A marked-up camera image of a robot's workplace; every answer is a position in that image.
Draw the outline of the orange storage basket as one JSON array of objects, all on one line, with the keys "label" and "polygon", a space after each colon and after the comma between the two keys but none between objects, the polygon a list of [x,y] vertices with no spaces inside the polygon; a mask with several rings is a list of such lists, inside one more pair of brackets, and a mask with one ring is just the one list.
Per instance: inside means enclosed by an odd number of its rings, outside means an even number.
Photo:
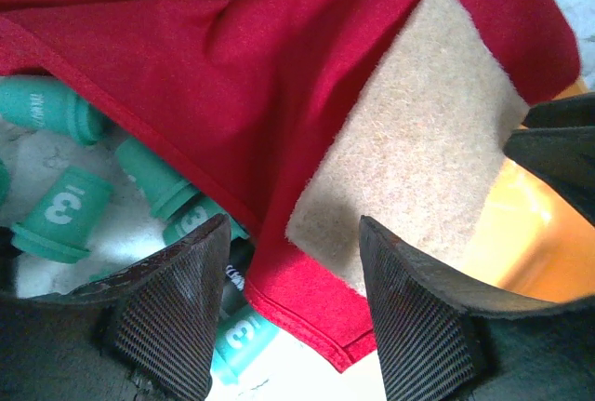
[{"label": "orange storage basket", "polygon": [[[555,100],[591,92],[582,82]],[[545,182],[506,158],[469,243],[463,271],[546,301],[594,292],[594,222]]]}]

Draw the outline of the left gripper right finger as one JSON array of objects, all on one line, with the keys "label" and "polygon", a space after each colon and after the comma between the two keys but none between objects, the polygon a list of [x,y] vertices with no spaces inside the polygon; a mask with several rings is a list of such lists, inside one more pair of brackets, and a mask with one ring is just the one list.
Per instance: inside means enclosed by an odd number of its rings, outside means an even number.
[{"label": "left gripper right finger", "polygon": [[360,256],[389,400],[590,400],[594,300],[554,303],[476,280],[371,217]]}]

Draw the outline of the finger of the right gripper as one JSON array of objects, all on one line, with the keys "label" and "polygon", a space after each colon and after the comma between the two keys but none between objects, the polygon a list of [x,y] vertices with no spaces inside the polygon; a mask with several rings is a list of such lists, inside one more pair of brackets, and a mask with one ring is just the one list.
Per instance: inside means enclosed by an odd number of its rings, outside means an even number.
[{"label": "finger of the right gripper", "polygon": [[537,104],[504,145],[504,155],[594,222],[594,94]]}]

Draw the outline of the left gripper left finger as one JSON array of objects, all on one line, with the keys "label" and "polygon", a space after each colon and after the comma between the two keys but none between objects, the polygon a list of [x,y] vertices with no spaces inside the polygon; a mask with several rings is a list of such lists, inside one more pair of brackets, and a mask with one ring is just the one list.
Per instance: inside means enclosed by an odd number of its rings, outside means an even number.
[{"label": "left gripper left finger", "polygon": [[2,398],[205,399],[230,247],[217,215],[68,294],[3,294]]}]

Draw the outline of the tan felt coaster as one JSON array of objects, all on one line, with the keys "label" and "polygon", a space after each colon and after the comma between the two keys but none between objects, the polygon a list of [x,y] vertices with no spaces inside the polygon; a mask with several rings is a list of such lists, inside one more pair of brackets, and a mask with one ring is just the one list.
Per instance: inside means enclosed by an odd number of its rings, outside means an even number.
[{"label": "tan felt coaster", "polygon": [[421,0],[298,198],[286,238],[358,293],[364,215],[460,268],[528,109],[462,3]]}]

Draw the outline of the red cloth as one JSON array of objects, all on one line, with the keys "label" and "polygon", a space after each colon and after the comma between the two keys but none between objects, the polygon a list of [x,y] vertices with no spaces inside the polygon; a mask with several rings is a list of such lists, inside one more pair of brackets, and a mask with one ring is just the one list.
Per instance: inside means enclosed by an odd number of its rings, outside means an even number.
[{"label": "red cloth", "polygon": [[[57,77],[224,206],[257,239],[248,301],[343,371],[367,305],[284,225],[419,1],[1,0],[1,71]],[[579,76],[554,0],[460,2],[527,102]]]}]

